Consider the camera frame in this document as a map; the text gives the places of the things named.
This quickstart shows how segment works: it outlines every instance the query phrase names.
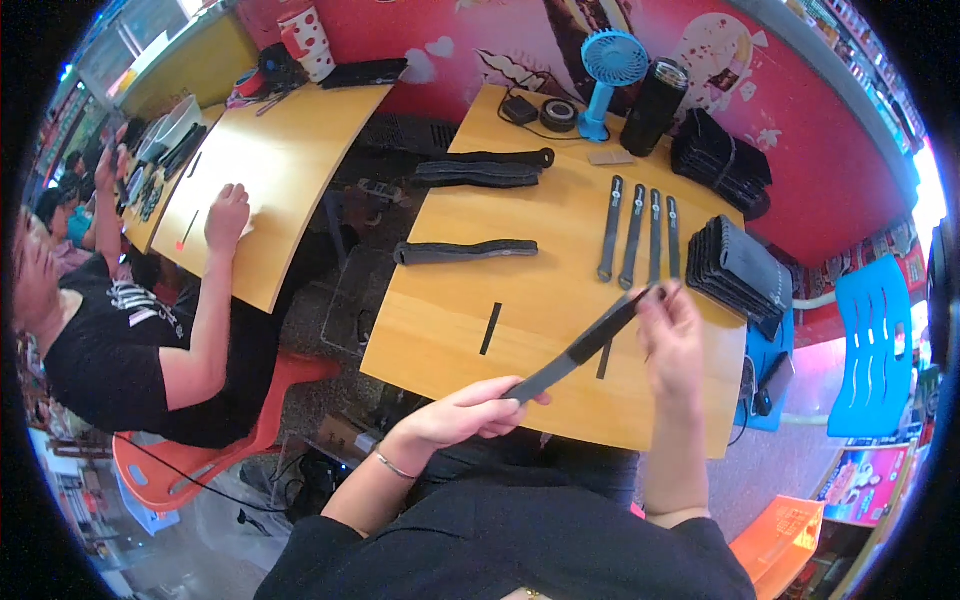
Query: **red wall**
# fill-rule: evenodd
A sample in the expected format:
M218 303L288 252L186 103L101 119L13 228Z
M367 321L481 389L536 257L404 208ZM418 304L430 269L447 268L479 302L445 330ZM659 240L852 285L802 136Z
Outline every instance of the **red wall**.
M749 228L814 267L906 214L873 141L804 61L722 0L316 0L337 62L406 55L410 83L382 109L459 122L483 82L507 84L548 70L581 97L579 48L589 31L630 29L650 54L691 68L686 106L710 110L727 131L766 153L770 212ZM570 14L567 5L581 12ZM279 41L276 18L293 2L242 0L258 46ZM729 68L725 93L708 80ZM563 95L552 82L540 91ZM612 109L629 105L620 91Z

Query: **woman in black t-shirt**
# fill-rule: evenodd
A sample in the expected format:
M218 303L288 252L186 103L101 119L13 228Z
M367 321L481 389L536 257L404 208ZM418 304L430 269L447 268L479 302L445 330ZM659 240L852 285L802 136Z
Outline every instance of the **woman in black t-shirt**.
M117 170L105 150L95 173L100 206L114 206ZM332 240L307 233L273 314L234 299L233 255L250 219L242 184L227 185L206 219L199 295L173 307L139 285L117 280L120 232L113 210L96 212L96 253L58 280L47 237L17 224L13 325L36 338L59 403L107 432L148 431L180 444L223 448L250 434L273 378L283 318L303 284L336 264ZM348 247L357 242L344 227Z
M297 522L255 599L756 597L707 508L701 317L663 287L637 306L657 416L645 519L627 509L635 480L616 483L631 453L576 443L544 464L556 438L540 451L502 398L520 378L481 381L398 423Z

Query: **black thermos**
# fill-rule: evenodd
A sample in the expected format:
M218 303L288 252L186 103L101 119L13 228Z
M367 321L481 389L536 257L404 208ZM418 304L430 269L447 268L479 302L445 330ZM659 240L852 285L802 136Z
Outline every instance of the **black thermos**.
M634 156L649 156L660 137L673 125L673 115L689 86L686 69L675 60L664 57L654 60L627 115L620 145Z

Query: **black cable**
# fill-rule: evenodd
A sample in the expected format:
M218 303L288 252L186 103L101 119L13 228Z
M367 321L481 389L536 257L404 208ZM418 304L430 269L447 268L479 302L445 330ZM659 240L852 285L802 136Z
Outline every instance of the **black cable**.
M243 500L237 500L237 499L234 498L233 496L231 496L231 495L229 495L229 494L226 494L226 493L223 493L223 492L221 492L221 491L219 491L219 490L214 490L213 488L210 488L208 485L200 483L199 481L197 481L196 479L194 479L194 478L191 477L190 475L187 475L186 473L184 473L184 472L181 471L180 469L174 467L174 466L171 465L170 463L168 463L168 462L166 462L165 460L163 460L162 458L156 456L153 452L151 452L151 451L148 450L147 448L143 447L142 445L137 444L137 443L134 442L133 440L128 440L127 438L125 438L125 437L123 437L123 436L117 436L117 437L119 437L121 440L125 441L127 444L131 444L131 445L139 448L140 451L143 452L144 454L146 454L147 456L150 456L150 457L153 458L154 460L162 463L164 466L172 469L177 475L183 477L183 478L186 479L187 481L190 481L190 482L192 482L192 483L200 486L200 487L203 488L204 490L208 490L208 491L210 491L210 492L213 492L213 493L215 493L215 494L217 494L217 495L219 495L219 496L222 496L222 497L226 498L227 500L233 500L233 501L236 502L237 504L242 504L243 506L246 506L247 508L254 509L255 511L259 511L259 512L261 512L261 513L285 513L285 512L286 512L286 509L268 509L268 508L263 507L263 506L256 506L256 505L251 504L250 502L244 502Z
M276 468L279 468L279 465L277 465L276 468L274 468L274 472L271 473L270 477L267 478L267 482L268 482L268 483L276 483L277 481L279 481L279 480L280 480L280 477L282 477L284 473L286 473L288 470L290 470L290 467L292 467L294 464L296 464L296 463L298 463L298 462L301 462L301 461L303 460L303 457L304 457L304 456L306 456L306 452L303 452L303 453L302 453L300 456L298 456L297 458L290 459L290 462L287 463L287 466L284 467L283 470L282 470L280 473L277 473L277 472L276 472Z
M553 73L551 73L551 72L549 72L549 71L534 71L534 72L531 73L530 75L528 75L528 76L526 76L525 78L523 78L523 80L520 81L519 83L513 84L513 85L511 85L510 87L507 87L506 93L503 94L503 100L500 101L500 106L498 106L498 107L496 108L496 116L500 117L500 120L501 120L501 121L505 121L505 122L507 122L507 123L510 123L511 125L516 125L516 123L514 123L513 121L511 121L510 119L508 119L506 116L503 115L503 105L505 105L505 104L507 103L507 101L510 100L511 98L515 98L515 96L511 94L512 91L514 91L514 90L517 89L518 87L522 86L523 84L526 84L527 81L529 81L531 78L533 78L534 76L537 76L537 75L545 75L546 77L552 79L552 80L553 80L553 83L554 83L554 84L557 84L557 87L559 87L559 88L564 92L564 94L567 95L567 97L569 97L569 98L570 98L571 100L573 100L574 102L579 102L576 98L573 97L572 94L570 94L569 92L567 92L562 85L560 85L560 82L557 81L557 78L554 77ZM544 134L542 134L542 133L540 133L540 132L538 132L538 131L536 131L536 130L530 129L530 128L527 127L526 125L516 125L516 126L517 126L517 127L520 127L521 129L524 129L524 130L526 130L526 131L528 131L528 132L530 132L530 133L532 133L532 134L535 135L536 137L539 137L539 138L541 138L541 139L547 139L547 140L550 140L550 141L555 141L555 142L577 141L577 140L581 140L581 139L586 139L586 138L583 137L582 135L577 135L577 136L575 136L575 137L552 137L552 136L550 136L550 135L544 135ZM611 135L610 129L607 127L607 124L606 124L606 123L604 124L603 129L604 129L604 131L607 132L607 139L602 139L602 140L600 140L600 141L601 141L601 142L610 141L612 135Z
M732 442L730 442L729 444L727 444L727 448L729 448L730 446L732 446L732 445L736 444L737 442L739 442L739 441L740 441L740 438L743 437L743 432L747 430L747 418L750 416L750 411L749 411L748 408L747 408L747 398L746 398L746 397L742 397L742 398L740 398L740 399L743 400L743 402L742 402L742 404L743 404L743 427L740 428L740 433L736 434L736 438L735 438Z
M288 481L287 485L283 486L283 501L287 503L287 506L292 505L292 502L290 502L290 484L292 483L299 483L301 492L303 491L303 488L306 487L305 479L291 479Z

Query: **yellow tabletop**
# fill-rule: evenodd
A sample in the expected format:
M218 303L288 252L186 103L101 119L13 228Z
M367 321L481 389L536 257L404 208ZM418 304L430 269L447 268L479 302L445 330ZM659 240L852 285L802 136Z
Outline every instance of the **yellow tabletop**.
M203 276L209 206L224 185L243 183L250 193L253 231L237 246L233 295L273 312L320 197L390 89L322 90L309 84L259 117L262 104L228 110L200 147L192 177L183 178L171 197L154 250Z
M507 374L529 376L559 355L623 294L616 283L626 247L630 210L620 213L613 281L596 270L610 197L611 178L625 181L628 199L643 183L677 198L683 269L686 247L707 220L742 216L706 188L674 175L669 139L634 165L595 167L587 154L619 148L615 142L544 141L501 121L496 114L504 89L485 85L461 125L451 152L522 152L549 146L556 161L534 187L495 190L460 186L429 193L410 242L475 244L499 238L533 239L535 257L397 267L380 308L361 371L416 394L438 399L473 381ZM524 94L536 106L545 97ZM608 117L617 139L623 119ZM551 133L531 126L547 135ZM660 271L669 274L666 225ZM649 276L650 210L645 211L635 279ZM694 294L706 320L705 411L708 456L727 449L746 341L742 317ZM495 302L502 304L486 355L480 354ZM593 357L550 390L553 404L531 402L527 427L598 444L647 450L654 400L637 346L636 327L614 340L604 379Z
M217 105L203 110L204 125L206 125L208 131L213 129L213 126L216 125L220 117L223 116L225 110L227 110L226 105ZM196 153L197 151L194 151L194 154L174 173L167 175L163 169L159 169L157 173L157 183L163 185L163 191L160 192L160 198L156 201L154 212L150 215L149 219L146 221L140 219L139 203L131 204L124 211L124 235L127 236L130 243L139 251L147 253L150 249L154 241L154 234L156 234L156 226L163 219L163 212L166 210L167 202L170 200L170 196L174 193L174 190L177 189L177 184L180 182L180 178L183 177L186 167L193 163L193 156ZM130 163L130 169L133 171L136 168L136 160L131 159Z

